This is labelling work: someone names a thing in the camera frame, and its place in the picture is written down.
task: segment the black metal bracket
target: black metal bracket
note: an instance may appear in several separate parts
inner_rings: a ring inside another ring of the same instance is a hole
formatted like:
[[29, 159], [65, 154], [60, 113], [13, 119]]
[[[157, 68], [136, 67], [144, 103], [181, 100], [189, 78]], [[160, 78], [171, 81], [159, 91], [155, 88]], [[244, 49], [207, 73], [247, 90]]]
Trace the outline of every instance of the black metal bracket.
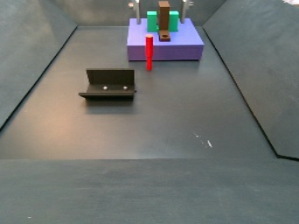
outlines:
[[79, 95], [87, 99], [135, 97], [135, 70], [129, 68], [87, 69], [88, 90]]

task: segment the red peg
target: red peg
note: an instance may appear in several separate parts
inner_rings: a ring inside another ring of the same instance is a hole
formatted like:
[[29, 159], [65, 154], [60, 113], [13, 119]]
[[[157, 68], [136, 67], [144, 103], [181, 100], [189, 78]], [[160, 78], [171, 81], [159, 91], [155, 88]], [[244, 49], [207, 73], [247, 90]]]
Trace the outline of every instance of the red peg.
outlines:
[[147, 71], [152, 70], [152, 58], [153, 58], [153, 35], [152, 34], [145, 34], [145, 46], [144, 46], [144, 54], [145, 54], [145, 69]]

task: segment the black floor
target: black floor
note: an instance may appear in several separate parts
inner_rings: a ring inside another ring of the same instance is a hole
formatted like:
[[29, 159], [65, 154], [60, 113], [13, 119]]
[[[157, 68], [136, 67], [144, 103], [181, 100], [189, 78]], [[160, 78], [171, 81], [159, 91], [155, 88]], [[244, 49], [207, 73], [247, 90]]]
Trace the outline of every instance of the black floor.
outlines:
[[[127, 62], [127, 28], [79, 28], [0, 133], [1, 223], [296, 224], [275, 158], [201, 29], [199, 62]], [[85, 68], [132, 67], [132, 103], [85, 102]]]
[[[0, 134], [0, 158], [273, 158], [207, 37], [201, 61], [127, 62], [127, 28], [79, 28]], [[132, 102], [87, 102], [87, 68], [135, 69]]]

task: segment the purple platform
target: purple platform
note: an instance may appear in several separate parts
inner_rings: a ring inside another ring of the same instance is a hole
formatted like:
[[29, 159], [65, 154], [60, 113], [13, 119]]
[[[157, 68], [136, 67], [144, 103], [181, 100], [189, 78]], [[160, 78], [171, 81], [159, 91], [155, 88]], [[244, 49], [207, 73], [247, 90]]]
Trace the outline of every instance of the purple platform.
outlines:
[[185, 18], [184, 24], [179, 22], [179, 31], [171, 32], [171, 42], [160, 42], [157, 32], [147, 32], [147, 19], [141, 18], [141, 24], [136, 19], [129, 19], [127, 35], [128, 60], [145, 60], [145, 34], [153, 34], [153, 60], [200, 60], [203, 52], [201, 37]]

